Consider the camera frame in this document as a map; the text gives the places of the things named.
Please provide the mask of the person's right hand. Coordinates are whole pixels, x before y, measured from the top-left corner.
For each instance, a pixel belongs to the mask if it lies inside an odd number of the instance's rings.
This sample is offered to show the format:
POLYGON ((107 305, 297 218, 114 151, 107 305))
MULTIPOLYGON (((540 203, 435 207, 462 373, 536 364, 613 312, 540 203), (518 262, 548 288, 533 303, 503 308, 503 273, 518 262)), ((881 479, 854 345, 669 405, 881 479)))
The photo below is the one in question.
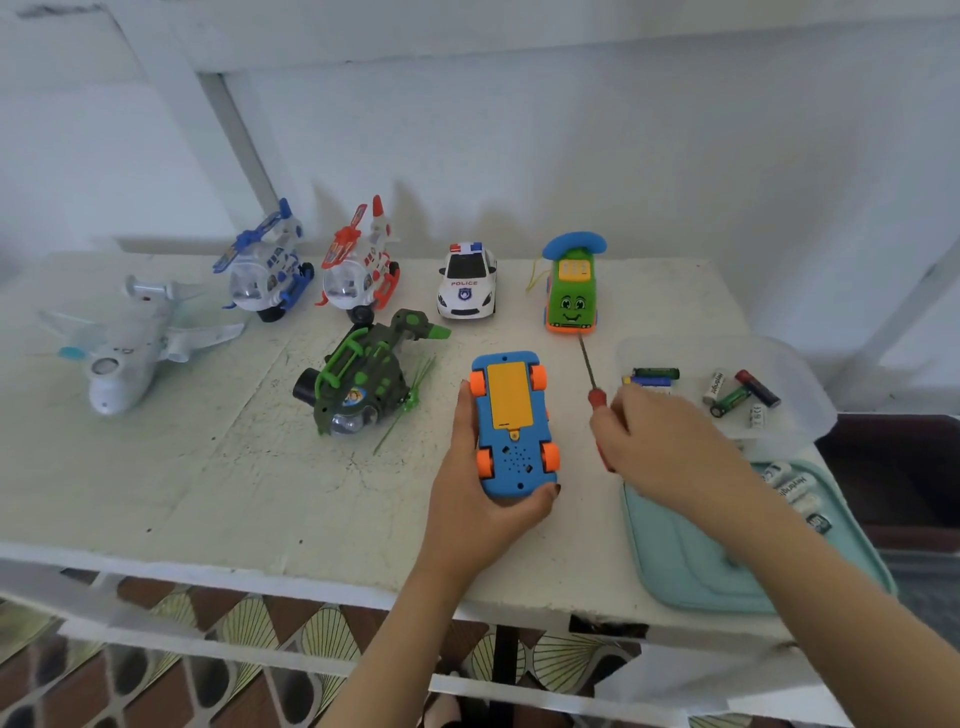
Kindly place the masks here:
POLYGON ((627 463, 616 472, 642 497, 695 523, 734 504, 756 476, 733 443, 687 400, 623 385, 608 404, 627 428, 627 463))

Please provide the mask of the person's left hand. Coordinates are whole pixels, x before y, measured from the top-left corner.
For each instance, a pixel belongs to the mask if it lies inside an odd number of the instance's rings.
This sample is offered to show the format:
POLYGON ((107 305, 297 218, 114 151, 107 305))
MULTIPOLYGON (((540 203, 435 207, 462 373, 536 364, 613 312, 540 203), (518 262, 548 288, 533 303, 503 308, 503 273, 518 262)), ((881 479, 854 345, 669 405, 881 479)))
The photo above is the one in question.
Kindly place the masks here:
POLYGON ((466 480, 456 472, 450 438, 431 488, 414 570, 464 593, 479 574, 546 519, 560 491, 558 483, 548 483, 518 501, 499 504, 486 495, 479 477, 466 480))

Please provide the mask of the blue toy car orange wheels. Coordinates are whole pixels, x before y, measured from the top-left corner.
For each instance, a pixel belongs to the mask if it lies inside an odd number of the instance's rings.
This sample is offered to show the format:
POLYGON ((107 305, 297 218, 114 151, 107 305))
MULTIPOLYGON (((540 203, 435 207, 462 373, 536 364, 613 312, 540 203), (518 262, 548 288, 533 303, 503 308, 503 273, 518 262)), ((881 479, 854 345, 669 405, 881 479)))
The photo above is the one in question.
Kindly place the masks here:
POLYGON ((476 467, 486 495, 528 497, 558 481, 560 450, 546 407, 547 372, 534 351, 476 357, 469 376, 477 411, 476 467))

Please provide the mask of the red handled screwdriver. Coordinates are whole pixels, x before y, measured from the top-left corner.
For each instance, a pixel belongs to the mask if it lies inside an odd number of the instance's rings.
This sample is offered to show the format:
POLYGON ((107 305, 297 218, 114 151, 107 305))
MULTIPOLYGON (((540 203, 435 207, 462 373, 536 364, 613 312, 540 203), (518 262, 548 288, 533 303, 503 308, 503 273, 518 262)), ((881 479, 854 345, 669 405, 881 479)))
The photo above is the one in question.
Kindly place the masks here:
MULTIPOLYGON (((598 407, 608 407, 609 404, 608 404, 607 394, 604 390, 600 389, 596 384, 596 380, 594 377, 594 370, 589 358, 589 354, 586 349, 583 334, 579 331, 577 332, 577 340, 579 342, 583 363, 587 371, 587 376, 590 382, 590 390, 587 393, 587 400, 593 410, 597 409, 598 407)), ((603 462, 606 470, 609 473, 617 473, 618 472, 617 469, 610 464, 608 458, 604 454, 604 451, 601 447, 601 443, 599 443, 599 441, 595 441, 595 442, 596 442, 596 449, 597 449, 598 455, 600 456, 601 461, 603 462)))

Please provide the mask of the person's right forearm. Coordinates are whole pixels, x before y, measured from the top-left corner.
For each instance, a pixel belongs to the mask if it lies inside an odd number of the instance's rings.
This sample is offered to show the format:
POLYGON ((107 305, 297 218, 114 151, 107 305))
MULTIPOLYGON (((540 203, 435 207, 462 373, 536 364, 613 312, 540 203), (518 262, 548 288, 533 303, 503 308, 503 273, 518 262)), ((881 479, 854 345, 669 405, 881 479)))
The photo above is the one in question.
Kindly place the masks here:
POLYGON ((960 728, 960 652, 761 484, 684 516, 744 564, 855 728, 960 728))

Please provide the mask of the person's left forearm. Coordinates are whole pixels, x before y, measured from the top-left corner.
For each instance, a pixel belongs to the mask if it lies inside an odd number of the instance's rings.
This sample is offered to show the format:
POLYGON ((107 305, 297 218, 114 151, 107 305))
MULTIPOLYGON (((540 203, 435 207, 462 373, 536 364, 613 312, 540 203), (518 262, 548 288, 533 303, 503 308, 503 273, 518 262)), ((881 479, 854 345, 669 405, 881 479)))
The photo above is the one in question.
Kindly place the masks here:
POLYGON ((465 728, 457 698, 429 686, 453 614, 490 564, 418 559, 318 728, 465 728))

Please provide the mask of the green camouflage toy helicopter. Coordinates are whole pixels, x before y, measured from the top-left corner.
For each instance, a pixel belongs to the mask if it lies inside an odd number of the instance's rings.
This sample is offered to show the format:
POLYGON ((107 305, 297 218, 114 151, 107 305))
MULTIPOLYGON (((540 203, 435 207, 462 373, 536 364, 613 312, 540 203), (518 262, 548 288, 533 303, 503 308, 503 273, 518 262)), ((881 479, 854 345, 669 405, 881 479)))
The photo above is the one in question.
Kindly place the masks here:
POLYGON ((444 341, 450 328, 423 311, 402 308, 390 323, 356 323, 325 358, 321 369, 306 368, 292 396, 310 407, 319 436, 353 436, 385 420, 390 425, 373 449, 377 455, 390 434, 421 403, 421 389, 437 357, 422 359, 407 375, 400 358, 407 341, 444 341))

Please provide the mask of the teal plastic tray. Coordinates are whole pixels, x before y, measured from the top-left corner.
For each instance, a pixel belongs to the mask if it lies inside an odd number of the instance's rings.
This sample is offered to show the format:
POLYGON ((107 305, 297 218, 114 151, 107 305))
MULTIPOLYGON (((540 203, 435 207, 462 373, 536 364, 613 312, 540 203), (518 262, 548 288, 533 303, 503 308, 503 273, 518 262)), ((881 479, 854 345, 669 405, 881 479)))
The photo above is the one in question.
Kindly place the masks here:
MULTIPOLYGON (((806 476, 816 505, 799 512, 810 528, 882 590, 899 589, 879 552, 824 468, 808 460, 788 461, 786 480, 806 476)), ((682 516, 624 485, 622 512, 640 582, 671 608, 724 614, 774 615, 775 608, 750 571, 728 559, 723 546, 682 516)))

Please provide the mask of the white toy police car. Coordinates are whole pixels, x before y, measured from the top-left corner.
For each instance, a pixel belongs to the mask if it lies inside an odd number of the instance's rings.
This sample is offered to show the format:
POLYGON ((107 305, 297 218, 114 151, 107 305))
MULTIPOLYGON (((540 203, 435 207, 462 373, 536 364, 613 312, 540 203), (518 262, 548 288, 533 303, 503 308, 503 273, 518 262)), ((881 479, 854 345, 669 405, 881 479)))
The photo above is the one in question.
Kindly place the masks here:
POLYGON ((480 241, 449 246, 439 268, 437 310, 449 320, 491 318, 497 310, 498 261, 480 241))

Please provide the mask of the green toy telephone car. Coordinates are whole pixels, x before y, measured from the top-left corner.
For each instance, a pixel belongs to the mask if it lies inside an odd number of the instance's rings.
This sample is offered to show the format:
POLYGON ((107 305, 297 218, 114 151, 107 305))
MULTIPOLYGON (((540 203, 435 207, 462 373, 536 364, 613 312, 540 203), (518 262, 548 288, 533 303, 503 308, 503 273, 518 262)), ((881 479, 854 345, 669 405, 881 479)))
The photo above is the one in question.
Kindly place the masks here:
POLYGON ((525 291, 546 276, 544 327, 551 334, 590 334, 597 324, 595 257, 606 252, 607 241, 592 231, 571 231, 548 242, 540 258, 550 269, 537 273, 534 261, 525 291))

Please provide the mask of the red battery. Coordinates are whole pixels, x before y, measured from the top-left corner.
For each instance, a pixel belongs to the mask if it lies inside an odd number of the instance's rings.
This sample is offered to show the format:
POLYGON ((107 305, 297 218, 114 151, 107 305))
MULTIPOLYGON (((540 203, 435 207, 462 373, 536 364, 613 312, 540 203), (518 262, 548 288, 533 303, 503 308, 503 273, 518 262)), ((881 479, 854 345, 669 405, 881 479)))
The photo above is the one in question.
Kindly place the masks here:
POLYGON ((782 403, 782 399, 749 370, 738 370, 734 377, 738 383, 756 397, 764 407, 773 409, 782 403))

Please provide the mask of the red white toy helicopter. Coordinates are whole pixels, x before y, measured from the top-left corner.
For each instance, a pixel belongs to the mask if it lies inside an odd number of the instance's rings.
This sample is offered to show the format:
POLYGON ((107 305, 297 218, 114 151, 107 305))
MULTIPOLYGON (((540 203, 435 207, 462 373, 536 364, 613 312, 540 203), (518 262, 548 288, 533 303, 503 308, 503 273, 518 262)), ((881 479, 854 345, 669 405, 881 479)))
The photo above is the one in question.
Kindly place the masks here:
POLYGON ((380 195, 372 198, 373 219, 368 233, 360 223, 368 209, 357 206, 349 224, 334 233, 320 263, 320 299, 317 308, 332 306, 346 312, 355 328, 369 328, 376 312, 393 296, 401 277, 400 264, 392 259, 386 245, 397 242, 380 195))

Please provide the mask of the clear plastic container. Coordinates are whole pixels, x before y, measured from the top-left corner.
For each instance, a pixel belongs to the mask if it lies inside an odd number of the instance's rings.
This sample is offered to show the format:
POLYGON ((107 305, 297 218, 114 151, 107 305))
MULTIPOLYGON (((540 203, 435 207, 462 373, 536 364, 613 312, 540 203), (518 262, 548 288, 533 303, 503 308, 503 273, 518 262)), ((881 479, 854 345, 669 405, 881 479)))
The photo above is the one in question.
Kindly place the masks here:
POLYGON ((791 459, 830 433, 838 414, 808 363, 785 343, 757 335, 640 336, 621 340, 614 362, 621 376, 637 367, 678 368, 672 394, 707 414, 717 429, 734 441, 752 462, 791 459), (715 370, 726 372, 724 397, 741 386, 735 378, 748 370, 777 394, 782 402, 767 408, 766 427, 749 428, 751 396, 724 418, 710 415, 702 402, 715 370))

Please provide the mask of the blue white toy helicopter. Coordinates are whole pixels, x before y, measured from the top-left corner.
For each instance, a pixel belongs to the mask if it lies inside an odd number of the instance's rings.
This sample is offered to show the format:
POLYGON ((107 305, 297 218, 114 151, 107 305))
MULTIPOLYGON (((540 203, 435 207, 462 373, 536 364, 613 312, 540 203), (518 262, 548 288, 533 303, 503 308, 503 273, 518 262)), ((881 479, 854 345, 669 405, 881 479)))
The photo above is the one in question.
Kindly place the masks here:
POLYGON ((240 232, 212 266, 214 274, 229 273, 227 308, 254 312, 264 323, 293 309, 316 276, 297 252, 303 237, 287 198, 258 226, 240 232))

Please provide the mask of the white toy airplane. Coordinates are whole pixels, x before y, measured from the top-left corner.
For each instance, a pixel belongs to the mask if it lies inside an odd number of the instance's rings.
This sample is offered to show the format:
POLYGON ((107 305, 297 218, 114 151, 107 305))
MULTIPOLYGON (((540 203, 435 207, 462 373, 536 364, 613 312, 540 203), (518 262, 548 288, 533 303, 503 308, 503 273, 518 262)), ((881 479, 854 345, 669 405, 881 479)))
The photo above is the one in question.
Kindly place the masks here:
POLYGON ((39 310, 39 321, 61 341, 57 354, 81 363, 88 400, 95 412, 112 417, 134 408, 150 388, 162 361, 186 363, 206 348, 243 334, 244 321, 181 327, 173 324, 181 304, 202 296, 201 284, 148 282, 132 274, 122 290, 124 317, 113 324, 39 310))

